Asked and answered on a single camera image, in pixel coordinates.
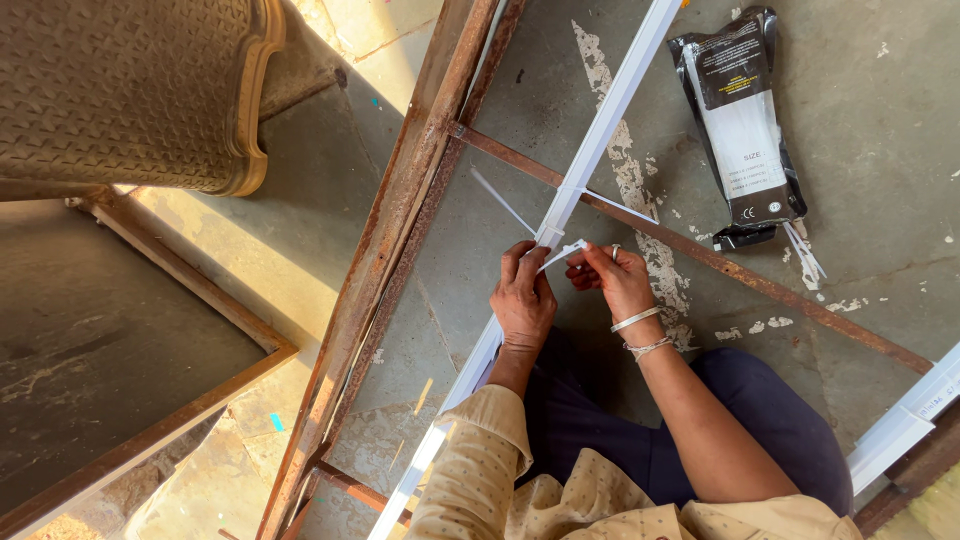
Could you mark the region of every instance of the white cable tie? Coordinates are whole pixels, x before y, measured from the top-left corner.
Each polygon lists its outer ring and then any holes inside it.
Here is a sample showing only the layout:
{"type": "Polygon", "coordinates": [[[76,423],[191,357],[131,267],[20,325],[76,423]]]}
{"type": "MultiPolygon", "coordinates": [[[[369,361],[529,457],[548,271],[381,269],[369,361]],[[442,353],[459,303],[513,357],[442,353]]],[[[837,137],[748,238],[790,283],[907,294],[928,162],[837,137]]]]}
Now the white cable tie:
{"type": "Polygon", "coordinates": [[[800,246],[797,245],[797,240],[793,237],[793,232],[788,227],[789,223],[783,225],[783,229],[786,231],[786,237],[790,239],[790,245],[793,246],[793,251],[797,252],[797,258],[800,260],[800,265],[804,268],[804,274],[808,275],[811,279],[814,279],[813,269],[810,268],[810,263],[807,262],[806,257],[804,257],[803,250],[800,249],[800,246]]]}
{"type": "Polygon", "coordinates": [[[817,258],[813,256],[813,252],[811,252],[811,251],[810,251],[810,248],[807,247],[806,242],[804,242],[804,238],[803,238],[802,236],[800,236],[800,232],[797,231],[797,229],[793,226],[792,223],[787,222],[787,225],[790,226],[790,227],[789,227],[790,232],[793,233],[793,236],[797,239],[797,244],[798,244],[801,248],[803,248],[804,253],[810,258],[810,260],[813,262],[813,264],[817,267],[817,270],[820,270],[820,275],[823,276],[823,277],[826,277],[826,276],[827,276],[827,272],[824,272],[824,267],[821,266],[821,265],[820,265],[820,262],[817,261],[817,258]]]}
{"type": "Polygon", "coordinates": [[[493,189],[493,186],[490,185],[489,182],[487,182],[487,179],[484,178],[482,174],[480,174],[480,171],[478,171],[476,167],[471,167],[471,168],[470,168],[470,174],[473,175],[473,178],[477,179],[477,182],[479,182],[480,185],[482,185],[484,188],[487,189],[487,191],[490,192],[490,194],[493,196],[494,199],[497,200],[498,203],[500,203],[501,205],[503,205],[503,208],[507,209],[507,211],[508,211],[509,213],[513,214],[514,217],[516,218],[516,221],[519,221],[521,225],[523,225],[524,227],[526,227],[526,228],[527,228],[527,231],[529,231],[530,234],[532,234],[532,235],[534,235],[534,236],[537,235],[537,232],[534,231],[532,227],[530,227],[529,225],[527,225],[527,222],[526,222],[526,221],[523,221],[523,218],[520,217],[520,214],[516,213],[516,212],[514,211],[514,209],[512,209],[509,204],[507,204],[507,201],[505,201],[505,200],[503,199],[503,197],[501,197],[500,194],[496,192],[496,189],[493,189]]]}
{"type": "Polygon", "coordinates": [[[564,234],[566,234],[566,231],[561,231],[560,229],[557,229],[556,227],[553,227],[551,225],[547,225],[545,228],[548,231],[552,231],[553,234],[556,234],[557,236],[563,236],[564,234]]]}
{"type": "Polygon", "coordinates": [[[603,195],[597,193],[596,191],[590,191],[590,190],[587,189],[586,187],[579,187],[579,186],[576,186],[576,185],[560,185],[560,186],[557,187],[557,190],[558,190],[558,191],[560,191],[561,189],[572,189],[573,191],[579,191],[579,192],[581,192],[581,193],[587,193],[587,194],[589,194],[591,197],[593,197],[594,199],[599,199],[599,200],[607,203],[608,205],[610,205],[610,206],[612,206],[612,207],[617,207],[617,208],[619,208],[619,209],[621,209],[621,210],[623,210],[623,211],[625,211],[625,212],[629,212],[629,213],[635,215],[636,217],[643,218],[643,219],[649,221],[650,223],[653,223],[654,225],[659,225],[659,224],[660,224],[660,222],[658,222],[657,220],[653,219],[652,217],[648,217],[648,216],[646,216],[646,215],[644,215],[644,214],[642,214],[642,213],[640,213],[640,212],[638,212],[638,211],[636,211],[636,210],[634,210],[634,209],[631,209],[631,208],[629,208],[629,207],[625,207],[625,206],[621,205],[620,203],[617,203],[616,201],[611,201],[611,200],[608,199],[607,197],[604,197],[603,195]]]}
{"type": "Polygon", "coordinates": [[[561,249],[560,252],[559,252],[557,255],[555,255],[553,258],[551,258],[550,260],[548,260],[547,262],[545,262],[545,263],[543,264],[543,266],[541,266],[540,268],[538,268],[538,269],[537,269],[537,273],[539,274],[540,272],[543,271],[544,268],[546,268],[547,266],[553,264],[554,262],[557,262],[557,261],[560,260],[561,258],[564,258],[564,257],[572,254],[573,252],[575,252],[575,251],[577,251],[577,250],[582,250],[582,249],[584,249],[584,248],[586,248],[586,247],[587,247],[587,242],[586,242],[583,238],[580,238],[579,240],[577,240],[576,242],[573,242],[572,244],[570,244],[570,245],[568,245],[568,246],[564,246],[564,248],[561,249]]]}
{"type": "Polygon", "coordinates": [[[823,266],[820,265],[820,262],[817,261],[817,258],[813,256],[813,253],[806,247],[804,239],[800,237],[800,233],[793,228],[793,225],[787,221],[783,223],[783,229],[786,231],[786,235],[790,238],[790,243],[793,244],[793,249],[797,252],[797,257],[800,258],[800,263],[804,267],[805,272],[811,278],[813,278],[813,269],[810,267],[807,259],[817,267],[817,270],[820,271],[820,275],[824,278],[827,276],[827,272],[824,272],[823,266]]]}

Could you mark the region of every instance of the blue paper scrap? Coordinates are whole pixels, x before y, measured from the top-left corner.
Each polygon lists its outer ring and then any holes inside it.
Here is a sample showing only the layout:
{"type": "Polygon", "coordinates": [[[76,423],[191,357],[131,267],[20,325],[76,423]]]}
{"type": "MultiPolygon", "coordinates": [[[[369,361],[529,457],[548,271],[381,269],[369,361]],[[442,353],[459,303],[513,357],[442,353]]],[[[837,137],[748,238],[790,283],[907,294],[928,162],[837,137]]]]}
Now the blue paper scrap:
{"type": "Polygon", "coordinates": [[[278,414],[271,412],[270,419],[274,421],[274,428],[276,428],[277,431],[283,431],[283,423],[280,422],[280,417],[278,414]]]}

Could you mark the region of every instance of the rusty metal frame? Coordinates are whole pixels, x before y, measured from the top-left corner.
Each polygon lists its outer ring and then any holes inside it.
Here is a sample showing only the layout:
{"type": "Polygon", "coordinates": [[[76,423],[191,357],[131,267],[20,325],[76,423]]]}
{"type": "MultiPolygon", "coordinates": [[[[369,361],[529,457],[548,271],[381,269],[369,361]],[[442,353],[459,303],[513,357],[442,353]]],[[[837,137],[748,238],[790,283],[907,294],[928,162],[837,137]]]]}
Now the rusty metal frame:
{"type": "MultiPolygon", "coordinates": [[[[321,462],[323,452],[332,446],[325,443],[332,443],[339,433],[359,386],[351,372],[366,373],[372,360],[377,333],[382,335],[399,296],[401,287],[396,284],[402,284],[416,254],[406,246],[419,248],[429,224],[420,219],[418,226],[420,213],[439,205],[445,181],[433,184],[450,140],[444,126],[462,114],[497,4],[446,0],[441,8],[410,108],[307,383],[258,540],[278,538],[302,512],[305,494],[297,488],[309,466],[321,462]],[[345,387],[348,380],[357,383],[345,387]]],[[[478,80],[474,90],[481,85],[478,80]]],[[[486,90],[476,93],[482,96],[486,90]]],[[[478,109],[479,103],[472,106],[478,109]]]]}
{"type": "MultiPolygon", "coordinates": [[[[49,191],[38,193],[33,198],[59,198],[61,195],[61,192],[49,191]]],[[[95,195],[95,198],[82,200],[80,208],[96,216],[171,277],[219,311],[253,339],[267,356],[4,514],[0,517],[0,538],[22,538],[42,527],[200,424],[300,351],[286,337],[170,251],[153,234],[141,228],[123,205],[113,206],[110,197],[102,191],[97,191],[95,195]]]]}
{"type": "MultiPolygon", "coordinates": [[[[454,167],[457,165],[466,146],[473,146],[554,187],[560,185],[564,178],[563,174],[523,156],[519,152],[488,136],[476,132],[470,127],[476,119],[486,92],[492,83],[496,68],[500,64],[507,45],[513,36],[524,4],[525,0],[507,1],[504,15],[494,31],[489,54],[485,57],[484,62],[479,68],[474,87],[471,89],[459,118],[450,118],[445,124],[437,127],[437,129],[448,135],[449,139],[439,155],[434,155],[434,162],[439,162],[437,167],[432,171],[428,170],[428,174],[424,176],[424,178],[431,178],[431,182],[428,183],[425,189],[425,195],[421,199],[419,207],[417,208],[415,205],[407,214],[408,220],[412,218],[413,225],[405,241],[397,241],[401,243],[402,246],[398,256],[396,256],[396,266],[392,268],[386,278],[382,279],[385,281],[381,289],[383,291],[382,295],[376,304],[375,313],[369,319],[369,324],[364,327],[366,334],[362,339],[362,346],[359,348],[351,370],[345,374],[347,380],[343,381],[343,391],[339,396],[335,411],[324,433],[323,441],[317,445],[316,450],[309,457],[303,460],[299,479],[293,483],[296,489],[292,489],[292,491],[299,494],[299,498],[296,500],[296,503],[293,504],[292,508],[288,507],[285,510],[285,521],[292,527],[286,530],[287,534],[284,534],[284,538],[291,532],[295,533],[295,529],[299,528],[299,523],[294,524],[294,519],[301,517],[298,516],[298,513],[302,512],[308,506],[320,479],[325,479],[329,483],[344,489],[348,494],[377,511],[382,511],[388,501],[382,494],[372,490],[359,480],[353,479],[349,475],[337,470],[326,463],[326,461],[330,457],[333,445],[346,421],[350,406],[370,367],[373,354],[379,341],[386,331],[390,315],[396,306],[400,291],[413,268],[414,260],[426,236],[430,223],[437,212],[437,208],[444,194],[444,189],[452,177],[454,167]]],[[[479,38],[477,34],[474,34],[471,39],[479,38]]],[[[428,51],[428,59],[431,54],[436,53],[428,51]]],[[[418,92],[415,90],[415,105],[417,104],[417,95],[418,92]]],[[[391,159],[391,167],[395,165],[397,153],[404,145],[404,138],[411,136],[411,133],[407,130],[407,120],[409,120],[410,117],[411,114],[408,113],[404,122],[404,129],[401,131],[394,156],[391,159]]],[[[388,170],[388,174],[385,175],[384,184],[388,181],[389,176],[390,171],[388,170]]],[[[889,356],[894,361],[918,374],[925,374],[933,366],[932,362],[926,358],[807,300],[789,288],[760,276],[758,273],[723,257],[680,233],[671,231],[664,226],[642,220],[623,209],[618,209],[593,196],[589,190],[586,190],[580,195],[580,202],[655,238],[671,249],[677,250],[724,275],[750,286],[754,290],[763,293],[785,306],[796,309],[804,316],[823,326],[889,356]]],[[[354,268],[351,266],[350,274],[352,275],[353,272],[354,268]]],[[[339,308],[341,308],[340,302],[338,302],[338,306],[335,308],[335,313],[339,308]]],[[[321,352],[318,363],[322,360],[324,360],[324,352],[321,352]]],[[[960,407],[951,409],[937,421],[936,424],[938,426],[937,430],[933,431],[922,443],[918,444],[917,447],[888,470],[887,475],[894,483],[891,487],[888,487],[886,491],[878,495],[873,502],[869,503],[857,516],[856,522],[863,530],[876,530],[875,528],[869,529],[869,527],[872,527],[874,523],[879,523],[880,525],[885,523],[897,510],[906,506],[910,500],[919,495],[923,489],[938,478],[950,465],[955,463],[957,459],[960,459],[960,444],[958,444],[960,443],[960,407]]],[[[281,478],[278,476],[277,483],[280,482],[281,478]]],[[[289,503],[292,502],[293,499],[294,496],[291,494],[285,503],[289,506],[289,503]]],[[[271,505],[273,504],[276,504],[276,501],[272,497],[270,505],[268,505],[267,515],[270,514],[272,510],[271,505]]],[[[410,511],[404,509],[399,522],[403,525],[408,525],[410,516],[410,511]]],[[[271,536],[267,533],[278,535],[283,531],[284,527],[269,530],[261,526],[257,538],[275,538],[276,536],[271,536]]]]}

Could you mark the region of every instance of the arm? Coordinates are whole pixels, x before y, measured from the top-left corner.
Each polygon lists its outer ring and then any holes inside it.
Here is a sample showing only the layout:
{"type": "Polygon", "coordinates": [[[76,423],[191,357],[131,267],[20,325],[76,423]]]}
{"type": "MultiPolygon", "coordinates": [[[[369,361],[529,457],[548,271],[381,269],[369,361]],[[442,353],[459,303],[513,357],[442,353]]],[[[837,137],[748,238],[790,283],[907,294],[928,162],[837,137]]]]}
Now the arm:
{"type": "Polygon", "coordinates": [[[457,427],[434,462],[406,538],[503,538],[514,480],[532,462],[523,393],[557,309],[537,272],[550,249],[535,246],[519,242],[503,254],[490,298],[503,345],[487,384],[438,420],[456,420],[457,427]]]}
{"type": "MultiPolygon", "coordinates": [[[[636,254],[589,244],[567,261],[578,290],[601,288],[617,323],[654,304],[646,263],[636,254]]],[[[621,329],[634,347],[665,336],[656,316],[621,329]]],[[[637,359],[650,392],[680,452],[690,484],[706,503],[745,503],[797,495],[800,491],[780,466],[709,391],[670,346],[637,359]]]]}

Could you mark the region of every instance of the white plastic strip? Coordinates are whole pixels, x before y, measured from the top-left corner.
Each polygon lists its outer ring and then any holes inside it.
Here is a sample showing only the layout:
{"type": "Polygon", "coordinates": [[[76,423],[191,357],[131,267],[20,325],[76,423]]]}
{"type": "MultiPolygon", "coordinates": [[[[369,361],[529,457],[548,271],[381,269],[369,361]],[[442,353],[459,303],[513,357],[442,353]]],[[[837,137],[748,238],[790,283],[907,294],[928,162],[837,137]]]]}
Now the white plastic strip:
{"type": "Polygon", "coordinates": [[[564,257],[570,255],[571,253],[573,253],[573,252],[575,252],[575,251],[577,251],[577,250],[582,250],[582,249],[584,249],[584,248],[586,248],[586,247],[587,247],[587,242],[586,242],[583,238],[580,238],[579,240],[577,240],[576,242],[573,242],[572,244],[570,244],[570,245],[568,245],[568,246],[564,246],[564,248],[561,249],[560,252],[559,252],[557,255],[555,255],[553,258],[551,258],[550,260],[548,260],[547,262],[545,262],[545,263],[543,264],[543,266],[541,266],[540,268],[538,268],[538,269],[537,269],[537,273],[539,274],[540,272],[543,271],[544,268],[546,268],[547,266],[553,264],[554,262],[557,262],[557,261],[560,260],[561,258],[564,258],[564,257]]]}
{"type": "MultiPolygon", "coordinates": [[[[627,51],[623,63],[616,72],[607,97],[600,105],[596,116],[593,117],[593,123],[587,131],[580,144],[580,149],[573,158],[570,168],[566,171],[562,186],[584,187],[589,181],[593,169],[596,168],[600,156],[607,147],[607,142],[613,135],[613,130],[623,116],[624,110],[630,104],[634,97],[636,87],[640,79],[650,65],[650,60],[663,42],[666,35],[666,29],[673,22],[677,10],[680,8],[682,0],[653,0],[650,9],[643,17],[640,29],[627,51]]],[[[575,189],[558,189],[557,195],[550,205],[540,229],[537,231],[536,240],[541,246],[557,247],[561,237],[564,234],[564,226],[570,218],[573,208],[577,204],[580,194],[575,189]]],[[[477,381],[483,375],[487,365],[493,360],[496,354],[496,348],[503,341],[503,330],[496,322],[496,317],[492,316],[473,351],[467,364],[460,371],[457,380],[453,383],[453,388],[446,394],[444,404],[441,405],[441,411],[448,410],[467,398],[473,391],[477,381]]],[[[429,466],[430,461],[436,456],[437,450],[443,443],[443,438],[437,433],[444,432],[443,428],[432,427],[426,436],[420,441],[414,460],[403,472],[403,477],[397,484],[394,493],[387,501],[383,512],[377,518],[373,525],[368,540],[386,540],[391,530],[394,528],[400,512],[410,500],[423,472],[429,466]]]]}
{"type": "MultiPolygon", "coordinates": [[[[613,130],[623,117],[623,112],[630,105],[640,79],[646,73],[650,60],[663,42],[666,29],[673,22],[681,0],[654,0],[647,10],[640,29],[636,32],[634,42],[630,44],[627,55],[620,64],[620,68],[613,77],[607,97],[600,104],[600,109],[593,117],[593,123],[587,130],[587,136],[580,143],[580,149],[573,157],[570,168],[564,175],[563,186],[584,187],[593,174],[607,148],[607,143],[613,135],[613,130]]],[[[577,206],[580,195],[575,189],[558,189],[550,209],[537,231],[537,241],[541,246],[557,247],[560,238],[556,231],[562,231],[570,213],[577,206]]]]}
{"type": "Polygon", "coordinates": [[[631,213],[631,214],[635,215],[636,217],[641,217],[641,218],[649,221],[650,223],[653,223],[654,225],[659,225],[659,224],[660,224],[660,222],[657,221],[656,219],[654,219],[654,218],[652,218],[652,217],[650,217],[650,216],[644,215],[644,214],[642,214],[642,213],[640,213],[640,212],[638,212],[638,211],[636,211],[636,210],[634,210],[634,209],[627,208],[627,207],[621,205],[620,203],[617,203],[616,201],[611,201],[610,199],[608,199],[607,197],[604,197],[603,195],[597,193],[596,191],[591,191],[591,190],[587,189],[586,186],[584,186],[584,187],[576,187],[576,186],[574,186],[574,185],[560,185],[560,186],[557,187],[557,189],[558,189],[558,190],[560,190],[560,189],[571,189],[571,190],[576,191],[576,192],[578,192],[578,193],[589,193],[590,196],[593,197],[594,199],[599,199],[599,200],[607,203],[608,205],[610,205],[610,206],[612,206],[612,207],[617,207],[617,208],[619,208],[619,209],[621,209],[621,210],[623,210],[623,211],[626,211],[626,212],[628,212],[628,213],[631,213]]]}
{"type": "Polygon", "coordinates": [[[853,493],[863,491],[933,430],[932,421],[960,395],[960,343],[890,407],[847,456],[853,493]]]}
{"type": "Polygon", "coordinates": [[[484,178],[482,174],[480,174],[480,171],[478,171],[476,167],[470,168],[470,174],[473,175],[473,178],[475,178],[477,182],[479,182],[480,185],[484,187],[484,189],[489,191],[489,193],[493,196],[494,199],[496,199],[498,203],[503,205],[503,208],[507,209],[509,213],[513,214],[514,217],[516,218],[516,221],[519,221],[520,225],[526,227],[527,231],[529,231],[530,234],[537,234],[537,232],[534,231],[534,228],[527,225],[527,222],[523,221],[523,218],[520,217],[520,214],[516,213],[513,207],[511,207],[510,204],[507,203],[507,201],[503,197],[501,197],[499,193],[496,192],[496,189],[493,189],[493,186],[490,185],[489,182],[487,182],[487,179],[484,178]]]}
{"type": "Polygon", "coordinates": [[[812,260],[813,264],[817,267],[817,270],[820,270],[820,275],[823,277],[827,276],[827,272],[824,272],[824,267],[817,262],[817,258],[813,256],[813,252],[806,247],[804,239],[800,236],[800,233],[797,233],[797,230],[793,228],[793,224],[789,221],[783,224],[783,229],[786,231],[787,238],[790,238],[790,243],[793,244],[793,250],[797,252],[797,258],[800,259],[800,264],[804,268],[804,272],[808,276],[813,276],[813,269],[810,268],[808,260],[812,260]]]}

